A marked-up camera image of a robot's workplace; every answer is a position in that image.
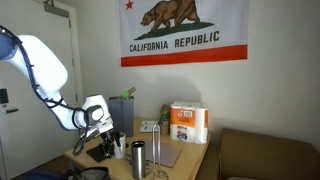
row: red stripe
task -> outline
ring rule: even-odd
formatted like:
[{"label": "red stripe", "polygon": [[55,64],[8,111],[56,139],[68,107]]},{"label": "red stripe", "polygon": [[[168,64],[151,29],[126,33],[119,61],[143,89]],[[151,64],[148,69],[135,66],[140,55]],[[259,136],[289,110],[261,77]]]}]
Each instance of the red stripe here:
[{"label": "red stripe", "polygon": [[247,45],[228,46],[172,54],[122,57],[121,66],[149,66],[194,62],[215,62],[247,59]]}]

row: brown couch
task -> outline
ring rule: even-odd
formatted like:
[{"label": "brown couch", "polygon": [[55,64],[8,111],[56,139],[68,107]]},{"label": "brown couch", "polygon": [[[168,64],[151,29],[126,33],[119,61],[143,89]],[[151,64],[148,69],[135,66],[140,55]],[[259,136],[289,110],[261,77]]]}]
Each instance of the brown couch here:
[{"label": "brown couch", "polygon": [[223,129],[220,148],[209,146],[196,179],[219,177],[320,180],[320,154],[309,143]]}]

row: door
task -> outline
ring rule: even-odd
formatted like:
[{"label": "door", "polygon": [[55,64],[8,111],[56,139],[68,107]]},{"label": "door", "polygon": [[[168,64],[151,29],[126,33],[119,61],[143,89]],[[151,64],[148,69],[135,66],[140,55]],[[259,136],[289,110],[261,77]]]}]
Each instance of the door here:
[{"label": "door", "polygon": [[[1,0],[0,23],[15,34],[38,37],[57,55],[69,75],[62,96],[69,105],[76,106],[69,19],[45,12],[39,2]],[[0,62],[3,88],[7,89],[9,102],[0,105],[0,167],[5,166],[0,171],[2,180],[6,179],[3,173],[11,179],[62,155],[78,140],[78,132],[62,130],[33,93],[29,80],[7,62]],[[11,109],[18,111],[5,113]]]}]

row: white wall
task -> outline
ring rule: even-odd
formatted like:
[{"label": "white wall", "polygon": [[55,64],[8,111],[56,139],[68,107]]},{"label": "white wall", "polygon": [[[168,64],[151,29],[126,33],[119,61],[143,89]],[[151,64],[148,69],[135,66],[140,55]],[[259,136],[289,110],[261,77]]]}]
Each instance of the white wall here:
[{"label": "white wall", "polygon": [[76,7],[84,95],[135,86],[135,116],[163,103],[202,101],[209,128],[237,128],[312,143],[320,151],[320,1],[252,0],[246,61],[120,67],[116,0]]}]

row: paper towel package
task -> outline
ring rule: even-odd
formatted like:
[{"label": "paper towel package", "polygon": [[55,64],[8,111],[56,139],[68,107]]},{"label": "paper towel package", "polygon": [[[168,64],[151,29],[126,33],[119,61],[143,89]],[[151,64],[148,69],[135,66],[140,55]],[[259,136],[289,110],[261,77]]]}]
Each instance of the paper towel package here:
[{"label": "paper towel package", "polygon": [[170,110],[170,137],[196,144],[207,142],[208,106],[201,102],[176,101]]}]

